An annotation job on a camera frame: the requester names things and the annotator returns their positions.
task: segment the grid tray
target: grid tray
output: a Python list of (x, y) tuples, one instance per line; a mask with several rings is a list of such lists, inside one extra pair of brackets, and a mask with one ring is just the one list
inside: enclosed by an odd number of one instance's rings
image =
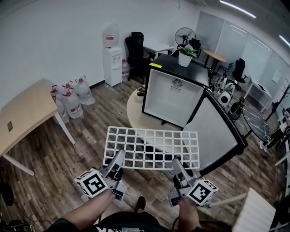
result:
[(173, 170), (173, 158), (180, 157), (185, 169), (199, 169), (197, 132), (110, 126), (103, 164), (120, 149), (126, 153), (123, 168)]

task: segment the white marker cube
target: white marker cube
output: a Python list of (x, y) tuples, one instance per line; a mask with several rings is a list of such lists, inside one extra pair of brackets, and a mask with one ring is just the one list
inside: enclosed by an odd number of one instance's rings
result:
[(100, 173), (96, 170), (84, 172), (79, 177), (75, 178), (75, 182), (83, 193), (91, 198), (109, 188)]
[(187, 193), (187, 197), (192, 199), (198, 205), (204, 205), (218, 191), (218, 188), (209, 180), (199, 180), (193, 188)]

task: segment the yellow sticky note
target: yellow sticky note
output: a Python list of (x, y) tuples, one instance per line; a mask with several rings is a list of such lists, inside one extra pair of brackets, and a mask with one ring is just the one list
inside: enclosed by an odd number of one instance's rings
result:
[(162, 65), (159, 65), (159, 64), (156, 64), (156, 63), (151, 63), (150, 65), (154, 66), (154, 67), (162, 68)]

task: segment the black shoe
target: black shoe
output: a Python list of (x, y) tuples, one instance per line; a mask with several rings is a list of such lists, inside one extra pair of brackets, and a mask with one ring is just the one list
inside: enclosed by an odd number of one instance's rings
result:
[(136, 204), (136, 208), (135, 208), (135, 212), (138, 211), (138, 209), (142, 209), (144, 210), (146, 206), (146, 200), (144, 197), (139, 197), (137, 204)]

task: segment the small green plant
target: small green plant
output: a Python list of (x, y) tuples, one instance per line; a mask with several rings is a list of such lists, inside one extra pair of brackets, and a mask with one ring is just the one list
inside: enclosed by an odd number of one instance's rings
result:
[(198, 55), (196, 54), (196, 49), (191, 49), (191, 48), (178, 48), (177, 50), (179, 50), (183, 55), (186, 56), (191, 56), (191, 57), (197, 57)]
[(143, 97), (145, 95), (145, 88), (143, 86), (137, 89), (137, 96)]

